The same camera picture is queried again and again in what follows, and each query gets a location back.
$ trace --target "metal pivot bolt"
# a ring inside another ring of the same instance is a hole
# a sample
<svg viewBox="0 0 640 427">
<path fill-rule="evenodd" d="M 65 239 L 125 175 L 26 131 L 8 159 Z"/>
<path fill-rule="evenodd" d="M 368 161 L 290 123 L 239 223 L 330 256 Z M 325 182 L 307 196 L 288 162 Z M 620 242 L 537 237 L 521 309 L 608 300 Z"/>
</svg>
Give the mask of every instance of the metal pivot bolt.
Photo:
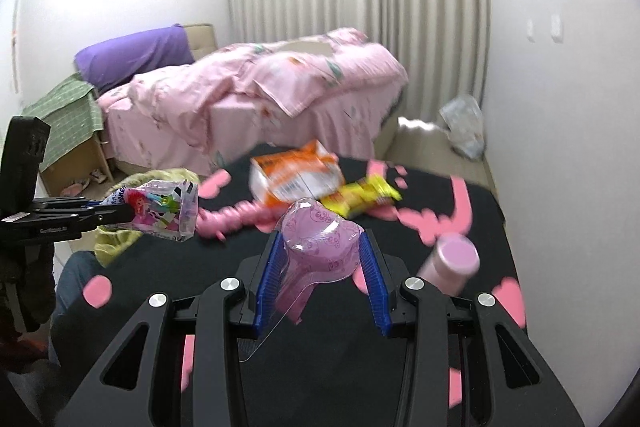
<svg viewBox="0 0 640 427">
<path fill-rule="evenodd" d="M 482 304 L 482 306 L 490 308 L 495 304 L 495 297 L 491 295 L 491 293 L 481 293 L 478 296 L 478 302 Z"/>
<path fill-rule="evenodd" d="M 225 291 L 232 291 L 238 288 L 240 281 L 235 277 L 227 277 L 220 282 L 220 287 Z"/>
<path fill-rule="evenodd" d="M 424 281 L 419 277 L 409 277 L 404 281 L 404 285 L 410 290 L 421 290 L 424 288 Z"/>
<path fill-rule="evenodd" d="M 164 293 L 156 293 L 149 297 L 149 306 L 159 308 L 166 304 L 166 295 Z"/>
</svg>

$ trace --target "pink lid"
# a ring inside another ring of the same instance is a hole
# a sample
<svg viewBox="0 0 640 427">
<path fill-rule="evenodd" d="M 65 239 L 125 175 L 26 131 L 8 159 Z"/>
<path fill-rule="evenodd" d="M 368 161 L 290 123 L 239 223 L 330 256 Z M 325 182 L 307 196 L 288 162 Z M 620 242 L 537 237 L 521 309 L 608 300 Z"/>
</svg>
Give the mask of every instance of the pink lid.
<svg viewBox="0 0 640 427">
<path fill-rule="evenodd" d="M 463 235 L 449 233 L 439 238 L 436 245 L 438 259 L 460 275 L 472 276 L 480 267 L 480 258 L 474 244 Z"/>
</svg>

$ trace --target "purple cloth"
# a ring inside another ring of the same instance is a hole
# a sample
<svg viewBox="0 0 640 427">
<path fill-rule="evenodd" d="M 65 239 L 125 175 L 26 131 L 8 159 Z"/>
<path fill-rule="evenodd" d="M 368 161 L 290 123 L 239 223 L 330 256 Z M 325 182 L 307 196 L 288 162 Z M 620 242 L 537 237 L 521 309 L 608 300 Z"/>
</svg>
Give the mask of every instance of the purple cloth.
<svg viewBox="0 0 640 427">
<path fill-rule="evenodd" d="M 82 78 L 99 94 L 129 82 L 134 74 L 193 61 L 187 33 L 179 24 L 100 42 L 76 54 Z"/>
</svg>

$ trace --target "yellow cloth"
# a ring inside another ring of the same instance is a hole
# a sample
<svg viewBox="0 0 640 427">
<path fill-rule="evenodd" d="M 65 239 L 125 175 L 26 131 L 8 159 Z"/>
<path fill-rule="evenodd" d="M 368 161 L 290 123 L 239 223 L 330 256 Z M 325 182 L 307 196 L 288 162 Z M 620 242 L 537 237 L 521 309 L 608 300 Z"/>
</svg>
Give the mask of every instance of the yellow cloth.
<svg viewBox="0 0 640 427">
<path fill-rule="evenodd" d="M 121 187 L 140 187 L 151 180 L 167 180 L 181 182 L 188 180 L 193 183 L 200 183 L 198 175 L 187 169 L 169 169 L 166 171 L 149 171 L 144 174 L 134 174 L 129 176 L 121 183 L 111 187 L 107 195 L 118 190 Z M 127 250 L 139 238 L 142 232 L 137 230 L 107 230 L 104 227 L 98 227 L 95 235 L 95 256 L 100 264 L 104 267 L 108 266 L 122 252 Z"/>
</svg>

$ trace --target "jeans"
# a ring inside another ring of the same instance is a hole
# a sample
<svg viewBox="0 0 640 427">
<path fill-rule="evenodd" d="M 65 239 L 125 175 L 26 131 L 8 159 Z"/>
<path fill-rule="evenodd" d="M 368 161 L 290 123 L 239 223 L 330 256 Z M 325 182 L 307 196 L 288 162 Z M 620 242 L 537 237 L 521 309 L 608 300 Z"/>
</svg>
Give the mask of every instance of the jeans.
<svg viewBox="0 0 640 427">
<path fill-rule="evenodd" d="M 96 275 L 104 272 L 104 268 L 95 258 L 92 251 L 77 251 L 66 262 L 62 269 L 56 288 L 56 308 L 51 315 L 53 325 L 60 315 L 65 314 L 69 306 L 82 295 L 84 286 Z M 58 362 L 58 356 L 49 338 L 49 360 Z"/>
</svg>

